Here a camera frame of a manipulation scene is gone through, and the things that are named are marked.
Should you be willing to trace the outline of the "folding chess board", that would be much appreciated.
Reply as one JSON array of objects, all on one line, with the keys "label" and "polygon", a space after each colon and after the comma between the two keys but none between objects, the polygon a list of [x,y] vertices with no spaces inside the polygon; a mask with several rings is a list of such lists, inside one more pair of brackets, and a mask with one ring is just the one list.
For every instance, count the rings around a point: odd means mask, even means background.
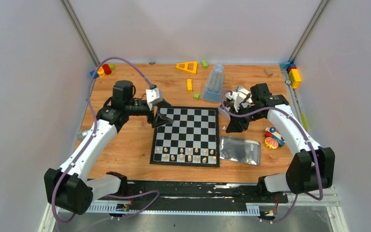
[{"label": "folding chess board", "polygon": [[[171,108],[161,108],[161,113],[166,114],[174,120],[171,124],[158,127],[154,131],[154,139],[151,149],[151,164],[196,166],[196,167],[219,167],[220,149],[219,149],[219,110],[213,107],[185,107],[173,106]],[[180,160],[180,148],[184,149],[184,160]],[[214,155],[210,155],[210,150],[214,149]],[[168,155],[168,160],[163,160],[162,156]],[[175,156],[175,161],[170,160],[170,156]],[[192,162],[187,161],[187,156],[192,155]]]}]

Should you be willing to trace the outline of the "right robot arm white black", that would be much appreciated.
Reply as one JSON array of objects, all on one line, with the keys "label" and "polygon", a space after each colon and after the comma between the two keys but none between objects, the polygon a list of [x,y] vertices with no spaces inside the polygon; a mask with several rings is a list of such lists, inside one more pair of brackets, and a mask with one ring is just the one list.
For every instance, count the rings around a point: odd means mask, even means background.
[{"label": "right robot arm white black", "polygon": [[285,173],[262,176],[258,180],[257,197],[268,202],[276,192],[294,194],[318,190],[317,200],[323,198],[323,190],[333,184],[335,153],[330,147],[322,147],[304,129],[294,116],[283,95],[270,93],[266,83],[256,84],[240,94],[226,91],[221,107],[230,116],[227,133],[243,132],[250,122],[267,119],[282,136],[293,158]]}]

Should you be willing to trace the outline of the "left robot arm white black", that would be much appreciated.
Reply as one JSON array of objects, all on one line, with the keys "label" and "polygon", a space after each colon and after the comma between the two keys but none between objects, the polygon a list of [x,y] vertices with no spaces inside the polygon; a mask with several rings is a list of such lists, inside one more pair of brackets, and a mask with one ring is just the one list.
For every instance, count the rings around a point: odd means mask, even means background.
[{"label": "left robot arm white black", "polygon": [[94,123],[74,153],[57,169],[49,168],[44,174],[45,190],[52,209],[65,209],[82,215],[94,200],[113,195],[122,200],[128,195],[127,177],[110,171],[105,176],[88,179],[88,175],[108,143],[119,133],[131,116],[145,116],[152,128],[173,120],[159,112],[169,107],[162,91],[151,85],[144,100],[134,97],[131,81],[117,81],[112,96],[95,116]]}]

